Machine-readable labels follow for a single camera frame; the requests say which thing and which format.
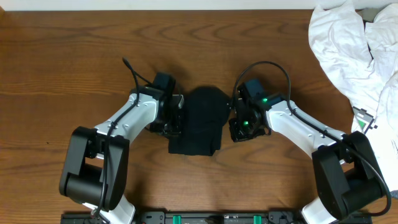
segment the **black bracket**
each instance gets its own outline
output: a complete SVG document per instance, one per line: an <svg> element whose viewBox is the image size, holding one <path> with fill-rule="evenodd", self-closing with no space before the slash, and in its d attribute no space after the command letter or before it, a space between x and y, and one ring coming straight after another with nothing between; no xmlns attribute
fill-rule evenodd
<svg viewBox="0 0 398 224"><path fill-rule="evenodd" d="M344 220L336 220L331 224L372 224L372 217L361 212L354 212Z"/></svg>
<svg viewBox="0 0 398 224"><path fill-rule="evenodd" d="M369 140L363 133L356 131L344 135L343 142L360 152L382 177ZM342 159L354 162L354 168L344 173L340 165ZM321 146L312 153L312 161L318 196L330 215L338 220L384 195L369 167L341 144Z"/></svg>
<svg viewBox="0 0 398 224"><path fill-rule="evenodd" d="M147 92L151 89L161 92L157 99L159 101L157 117L150 124L149 131L166 138L177 137L182 130L183 113L181 107L183 97L182 95L173 96L175 85L176 81L171 75L158 72L152 85L140 90L149 95L150 93Z"/></svg>
<svg viewBox="0 0 398 224"><path fill-rule="evenodd" d="M229 121L232 140L241 142L258 136L271 135L266 113L272 105L285 100L283 95L268 94L257 79L238 86L238 92L239 97L234 99L236 117Z"/></svg>
<svg viewBox="0 0 398 224"><path fill-rule="evenodd" d="M72 133L67 158L60 180L60 193L77 203L90 203L98 206L102 189L101 167L86 163L102 153L106 136L96 129L78 127ZM122 136L110 137L109 166L106 196L103 210L116 208L126 187L129 140Z"/></svg>

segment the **table surface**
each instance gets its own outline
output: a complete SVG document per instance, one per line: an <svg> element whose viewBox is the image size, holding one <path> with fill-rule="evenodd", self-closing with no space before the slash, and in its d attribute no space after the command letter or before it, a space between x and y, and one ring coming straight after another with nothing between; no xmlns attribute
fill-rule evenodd
<svg viewBox="0 0 398 224"><path fill-rule="evenodd" d="M0 223L58 223L86 209L58 192L72 131L93 127L127 100L127 57L147 79L171 73L185 93L215 85L231 94L250 63L271 60L292 79L292 99L326 125L350 131L349 101L308 45L311 11L6 12L0 20ZM277 68L258 78L286 92ZM261 211L302 208L316 195L310 158L274 133L233 143L224 126L213 157L168 154L143 131L130 148L125 195L137 208ZM369 206L384 208L382 198ZM398 203L376 223L397 223Z"/></svg>

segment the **green clip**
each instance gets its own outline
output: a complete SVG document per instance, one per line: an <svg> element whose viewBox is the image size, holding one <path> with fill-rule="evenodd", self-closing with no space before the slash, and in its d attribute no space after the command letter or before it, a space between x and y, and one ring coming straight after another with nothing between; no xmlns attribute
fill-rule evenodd
<svg viewBox="0 0 398 224"><path fill-rule="evenodd" d="M254 216L254 224L261 224L261 216L260 215Z"/></svg>
<svg viewBox="0 0 398 224"><path fill-rule="evenodd" d="M181 216L180 215L173 216L173 224L181 224Z"/></svg>
<svg viewBox="0 0 398 224"><path fill-rule="evenodd" d="M358 123L359 123L359 125L360 125L360 127L363 129L363 127L365 127L365 122L362 122L362 121L358 121Z"/></svg>

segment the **cable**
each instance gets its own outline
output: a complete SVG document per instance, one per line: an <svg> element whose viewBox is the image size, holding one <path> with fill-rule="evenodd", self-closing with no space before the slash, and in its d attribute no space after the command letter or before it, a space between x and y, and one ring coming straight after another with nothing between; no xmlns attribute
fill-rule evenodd
<svg viewBox="0 0 398 224"><path fill-rule="evenodd" d="M328 133L327 130L322 130L318 127L316 127L314 124L308 122L306 119L302 118L300 115L297 114L295 109L292 109L291 105L290 105L290 89L291 89L291 84L290 84L290 77L289 74L284 70L284 68L282 68L282 66L274 63L274 62L269 62L269 61L260 61L260 62L256 62L253 63L251 65L249 65L243 72L242 74L239 76L239 78L236 80L235 86L234 86L234 90L233 90L233 97L232 100L234 100L235 98L235 91L236 91L236 87L240 81L240 79L245 75L245 73L247 71L249 71L250 69L252 69L252 67L262 64L262 63L267 63L267 64L271 64L271 65L275 65L276 67L280 68L282 70L282 72L284 73L284 75L286 76L286 80L287 80L287 107L289 108L290 112L296 116L299 120L303 121L306 125L310 126L311 128L319 131L319 133L323 134L324 136L334 140L335 142L337 142L338 144L341 144L342 146L344 146L345 148L347 148L347 150L349 150L350 153L352 153L354 156L356 156L358 159L360 159L363 163L365 163L370 170L373 172L373 174L376 176L376 179L379 181L379 183L382 186L382 190L384 191L386 198L387 198L387 204L386 207L381 211L381 212L376 212L376 213L367 213L367 215L370 215L372 217L378 217L381 215L386 214L390 208L391 208L391 193L390 190L388 189L388 186L386 184L386 181L380 176L380 174L376 171L376 169L369 163L369 161L367 159L365 159L365 157L362 155L362 153L355 151L352 147L348 146L347 144L345 144L343 141L341 141L340 139L332 136L331 134Z"/></svg>
<svg viewBox="0 0 398 224"><path fill-rule="evenodd" d="M137 79L137 73L132 69L130 63L127 61L127 59L123 58L124 64L127 66L128 69L130 69L132 76L134 77L134 81L136 83L136 89L137 89L137 98L134 100L134 103L127 108L123 113L121 113L114 121L111 122L111 126L109 127L108 132L106 133L106 139L105 139L105 147L104 147L104 166L103 166L103 183L102 183L102 189L101 189L101 197L99 198L99 204L97 209L94 212L94 217L98 217L100 214L100 211L103 207L104 201L105 201L105 195L106 195L106 182L108 178L108 153L109 153L109 141L111 139L111 135L113 130L116 128L116 125L118 122L126 115L128 112L130 112L135 106L137 106L139 102L139 85L138 85L138 79Z"/></svg>
<svg viewBox="0 0 398 224"><path fill-rule="evenodd" d="M149 85L152 85L152 83L150 81L148 81L148 79L142 77L140 74L138 74L135 70L133 70L132 72L134 72L135 75L137 75L140 79L142 79L144 82L148 83Z"/></svg>
<svg viewBox="0 0 398 224"><path fill-rule="evenodd" d="M255 63L249 65L245 70L243 70L243 72L240 74L240 76L238 77L238 79L235 82L234 90L232 91L231 103L229 104L231 109L233 109L233 107L234 107L233 103L235 101L235 91L236 91L236 88L238 87L238 84L241 81L242 77L246 74L246 72L250 71L250 69L252 69L254 66L259 65L259 64L275 65L276 67L280 68L282 71L285 71L284 68L282 68L282 66L278 65L275 62L270 62L270 61L260 61L260 62L255 62Z"/></svg>

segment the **wooden table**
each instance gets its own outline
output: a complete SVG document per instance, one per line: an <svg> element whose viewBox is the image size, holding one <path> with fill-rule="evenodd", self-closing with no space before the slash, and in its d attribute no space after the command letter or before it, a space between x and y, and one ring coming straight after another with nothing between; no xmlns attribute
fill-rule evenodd
<svg viewBox="0 0 398 224"><path fill-rule="evenodd" d="M6 12L0 20L0 223L58 223L84 211L58 192L69 138L127 100L143 76L176 77L184 92L215 85L230 94L250 63L271 60L292 79L292 99L321 122L350 131L348 100L308 46L311 11ZM283 74L260 66L270 91ZM278 133L233 143L228 125L213 157L168 154L167 140L141 132L129 154L126 197L138 208L254 211L302 208L316 197L312 162ZM370 205L381 210L385 199ZM397 223L398 203L376 223Z"/></svg>

